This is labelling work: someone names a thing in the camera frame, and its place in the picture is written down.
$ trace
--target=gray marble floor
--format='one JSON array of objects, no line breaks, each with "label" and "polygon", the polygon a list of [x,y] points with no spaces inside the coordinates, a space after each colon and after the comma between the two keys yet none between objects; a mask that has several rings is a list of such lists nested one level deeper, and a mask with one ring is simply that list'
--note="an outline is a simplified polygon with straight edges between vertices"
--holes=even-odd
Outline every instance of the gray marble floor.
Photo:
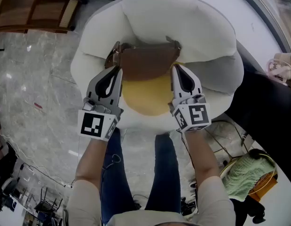
[{"label": "gray marble floor", "polygon": [[[63,184],[70,184],[88,139],[76,133],[77,112],[82,107],[80,91],[70,64],[78,47],[87,19],[108,0],[90,0],[76,17],[76,29],[67,34],[29,30],[27,34],[0,33],[0,122],[1,133],[12,138],[13,146],[26,163]],[[240,138],[228,124],[209,128],[230,153],[242,153]],[[214,151],[220,146],[206,133]],[[148,196],[154,177],[154,138],[151,132],[122,131],[126,176],[132,194]],[[189,182],[194,178],[192,164],[182,144],[181,135],[172,132],[177,152],[181,195],[190,198]],[[220,165],[228,160],[224,151],[216,153]],[[48,186],[54,194],[66,198],[71,189],[64,188],[34,171],[38,179],[24,182],[34,192]],[[144,198],[137,197],[144,204]]]}]

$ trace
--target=white shirt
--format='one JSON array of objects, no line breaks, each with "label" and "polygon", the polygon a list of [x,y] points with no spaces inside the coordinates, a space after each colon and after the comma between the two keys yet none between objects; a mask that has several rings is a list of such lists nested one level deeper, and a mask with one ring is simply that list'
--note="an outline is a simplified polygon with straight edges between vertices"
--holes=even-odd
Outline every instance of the white shirt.
[{"label": "white shirt", "polygon": [[[136,210],[114,215],[107,226],[155,226],[162,223],[185,223],[193,226],[235,226],[233,203],[228,198],[219,177],[206,179],[198,189],[198,212],[192,223],[179,213]],[[101,202],[98,189],[92,183],[74,183],[67,211],[69,226],[100,226]]]}]

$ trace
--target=shirt sleeve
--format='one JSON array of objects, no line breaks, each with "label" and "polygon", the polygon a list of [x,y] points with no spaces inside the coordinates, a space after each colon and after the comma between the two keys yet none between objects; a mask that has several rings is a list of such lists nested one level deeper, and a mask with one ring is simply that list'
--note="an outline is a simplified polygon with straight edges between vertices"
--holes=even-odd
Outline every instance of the shirt sleeve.
[{"label": "shirt sleeve", "polygon": [[198,215],[193,221],[202,226],[235,226],[234,206],[219,177],[207,178],[198,189]]},{"label": "shirt sleeve", "polygon": [[85,180],[74,183],[66,210],[69,226],[100,226],[101,203],[97,187]]}]

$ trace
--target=leg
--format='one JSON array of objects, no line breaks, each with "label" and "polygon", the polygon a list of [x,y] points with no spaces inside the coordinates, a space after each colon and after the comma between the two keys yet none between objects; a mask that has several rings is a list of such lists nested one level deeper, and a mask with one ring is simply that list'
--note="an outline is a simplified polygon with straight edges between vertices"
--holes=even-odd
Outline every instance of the leg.
[{"label": "leg", "polygon": [[181,186],[177,156],[168,134],[155,140],[155,178],[145,210],[181,212]]},{"label": "leg", "polygon": [[136,210],[126,180],[120,131],[116,128],[108,142],[104,157],[101,183],[102,221],[107,224],[114,214]]}]

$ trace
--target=green cloth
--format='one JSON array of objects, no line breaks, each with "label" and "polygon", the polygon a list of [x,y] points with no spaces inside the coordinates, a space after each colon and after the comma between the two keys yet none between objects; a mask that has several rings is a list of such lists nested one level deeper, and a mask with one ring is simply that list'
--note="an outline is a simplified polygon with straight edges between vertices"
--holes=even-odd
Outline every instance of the green cloth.
[{"label": "green cloth", "polygon": [[222,179],[229,198],[243,202],[255,183],[274,168],[265,157],[254,159],[246,154],[239,158]]}]

